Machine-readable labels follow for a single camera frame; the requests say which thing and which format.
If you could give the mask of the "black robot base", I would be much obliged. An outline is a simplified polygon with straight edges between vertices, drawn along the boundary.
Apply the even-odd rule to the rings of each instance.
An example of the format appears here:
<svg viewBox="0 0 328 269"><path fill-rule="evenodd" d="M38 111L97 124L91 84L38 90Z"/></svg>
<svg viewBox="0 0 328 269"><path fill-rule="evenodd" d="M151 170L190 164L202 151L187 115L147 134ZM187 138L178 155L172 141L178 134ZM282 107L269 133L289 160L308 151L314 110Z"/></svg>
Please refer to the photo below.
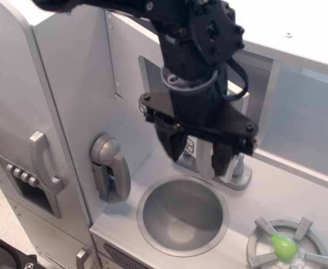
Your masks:
<svg viewBox="0 0 328 269"><path fill-rule="evenodd" d="M22 253L0 239L0 268L41 268L37 256Z"/></svg>

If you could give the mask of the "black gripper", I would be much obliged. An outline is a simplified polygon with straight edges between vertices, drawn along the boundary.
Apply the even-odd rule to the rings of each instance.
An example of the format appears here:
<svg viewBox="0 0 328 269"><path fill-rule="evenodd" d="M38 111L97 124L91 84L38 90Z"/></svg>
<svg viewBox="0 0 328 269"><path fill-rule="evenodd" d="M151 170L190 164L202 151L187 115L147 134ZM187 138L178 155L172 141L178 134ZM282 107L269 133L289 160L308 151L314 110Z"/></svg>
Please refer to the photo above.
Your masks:
<svg viewBox="0 0 328 269"><path fill-rule="evenodd" d="M218 177L226 174L238 153L252 155L256 148L258 125L232 106L247 93L245 86L239 93L223 95L216 82L191 92L170 89L145 93L140 103L146 106L145 117L154 123L162 146L174 162L183 153L189 135L212 142L211 162Z"/></svg>

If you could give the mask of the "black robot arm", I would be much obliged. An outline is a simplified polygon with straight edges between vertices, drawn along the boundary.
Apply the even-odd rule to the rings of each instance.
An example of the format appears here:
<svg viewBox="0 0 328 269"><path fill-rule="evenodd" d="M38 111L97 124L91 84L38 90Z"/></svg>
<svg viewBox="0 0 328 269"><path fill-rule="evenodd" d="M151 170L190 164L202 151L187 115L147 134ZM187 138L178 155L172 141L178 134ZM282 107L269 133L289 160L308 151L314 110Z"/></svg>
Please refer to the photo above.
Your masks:
<svg viewBox="0 0 328 269"><path fill-rule="evenodd" d="M155 28L167 91L143 94L145 118L156 129L168 156L178 160L188 136L212 143L217 177L240 153L252 154L258 125L232 102L248 91L248 76L233 55L244 47L244 28L224 1L90 1L148 19Z"/></svg>

